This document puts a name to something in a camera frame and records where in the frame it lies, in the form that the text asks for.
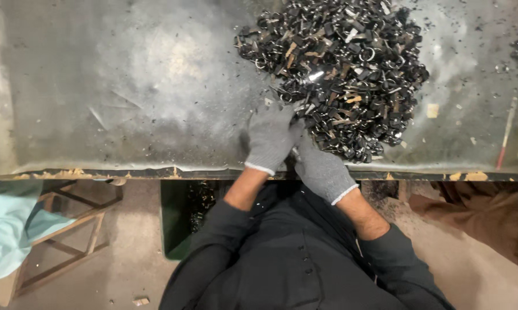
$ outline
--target black shirt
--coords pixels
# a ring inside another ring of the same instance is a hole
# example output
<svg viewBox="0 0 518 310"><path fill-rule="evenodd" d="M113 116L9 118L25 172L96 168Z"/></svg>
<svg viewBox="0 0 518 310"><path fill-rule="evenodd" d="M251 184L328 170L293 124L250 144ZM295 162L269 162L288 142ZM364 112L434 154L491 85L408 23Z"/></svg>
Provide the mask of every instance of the black shirt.
<svg viewBox="0 0 518 310"><path fill-rule="evenodd" d="M218 202L159 308L454 309L397 226L359 241L363 257L355 257L292 208L307 203L301 193L276 202L260 221ZM361 261L370 264L376 282Z"/></svg>

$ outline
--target metal table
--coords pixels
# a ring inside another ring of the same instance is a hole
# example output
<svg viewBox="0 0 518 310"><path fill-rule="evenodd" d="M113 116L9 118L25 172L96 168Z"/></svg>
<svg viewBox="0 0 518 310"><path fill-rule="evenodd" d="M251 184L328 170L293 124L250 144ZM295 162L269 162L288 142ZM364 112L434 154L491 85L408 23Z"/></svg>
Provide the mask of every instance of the metal table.
<svg viewBox="0 0 518 310"><path fill-rule="evenodd" d="M235 178L270 77L238 57L233 37L281 4L0 0L0 179ZM395 4L424 27L431 78L406 144L350 164L352 175L518 180L518 0Z"/></svg>

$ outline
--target wooden frame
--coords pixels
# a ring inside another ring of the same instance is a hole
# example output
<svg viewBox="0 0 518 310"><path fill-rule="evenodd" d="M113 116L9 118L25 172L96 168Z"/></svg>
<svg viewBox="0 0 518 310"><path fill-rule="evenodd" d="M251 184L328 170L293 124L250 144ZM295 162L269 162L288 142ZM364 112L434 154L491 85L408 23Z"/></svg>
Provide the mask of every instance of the wooden frame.
<svg viewBox="0 0 518 310"><path fill-rule="evenodd" d="M96 242L98 240L98 234L100 233L100 228L102 227L102 222L105 213L111 208L113 208L117 202L123 200L123 188L120 186L115 186L115 198L103 204L98 204L94 201L87 200L81 196L68 193L68 188L73 186L76 182L77 180L67 181L65 183L62 183L61 185L52 187L44 191L39 197L39 201L44 201L44 209L47 211L51 211L52 203L55 196L62 196L70 200L80 202L91 207L92 209L79 214L76 217L75 222L31 243L32 246L35 246L39 243L44 243L50 247L55 248L56 250L60 250L64 253L72 255L73 257L61 264L58 264L48 269L47 271L44 271L32 278L25 280L24 270L28 262L26 258L23 264L20 266L19 270L17 271L18 275L17 279L14 282L14 291L12 292L12 299L21 296L25 293L29 293L37 289L38 287L50 282L57 276L64 274L65 272L73 269L74 267L84 263L86 260L89 260L90 258L96 256L101 252L101 250L103 250L109 245L109 242L107 241L100 245L96 245ZM62 232L66 232L70 229L73 229L90 220L94 220L95 222L85 251L77 250L73 247L70 247L69 245L52 240L52 237L57 236Z"/></svg>

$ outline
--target concrete floor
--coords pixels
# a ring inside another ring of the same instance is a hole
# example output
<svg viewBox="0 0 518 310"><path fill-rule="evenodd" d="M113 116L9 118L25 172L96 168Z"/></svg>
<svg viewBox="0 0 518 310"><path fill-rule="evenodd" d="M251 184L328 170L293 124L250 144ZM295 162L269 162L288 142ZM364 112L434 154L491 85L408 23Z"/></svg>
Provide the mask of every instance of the concrete floor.
<svg viewBox="0 0 518 310"><path fill-rule="evenodd" d="M100 186L103 184L80 181L75 190L97 197ZM438 195L425 182L412 183L411 190L431 197ZM368 193L366 196L412 239L418 256L429 264L435 282L457 309L518 309L515 264L453 228L418 217L404 203L388 202ZM156 309L178 263L167 261L160 250L159 182L128 181L124 197L104 218L100 239L109 239L109 248L15 299L8 309L135 309L132 300L138 296L150 299L150 304L140 309ZM91 229L89 223L58 239L84 249ZM34 275L63 259L61 252L46 245L37 246L30 254L28 274Z"/></svg>

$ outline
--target gray work glove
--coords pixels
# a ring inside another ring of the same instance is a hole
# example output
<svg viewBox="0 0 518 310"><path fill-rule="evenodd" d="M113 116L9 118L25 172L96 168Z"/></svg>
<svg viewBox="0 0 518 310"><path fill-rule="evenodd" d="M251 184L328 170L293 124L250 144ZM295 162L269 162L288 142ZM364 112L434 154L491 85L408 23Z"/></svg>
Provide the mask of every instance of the gray work glove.
<svg viewBox="0 0 518 310"><path fill-rule="evenodd" d="M290 126L294 114L292 105L282 108L277 102L272 102L270 106L259 104L249 122L251 150L246 166L274 175L291 148L297 144L305 126L302 121Z"/></svg>
<svg viewBox="0 0 518 310"><path fill-rule="evenodd" d="M359 185L349 175L343 161L331 153L320 151L307 132L297 145L299 161L295 171L313 193L335 205Z"/></svg>

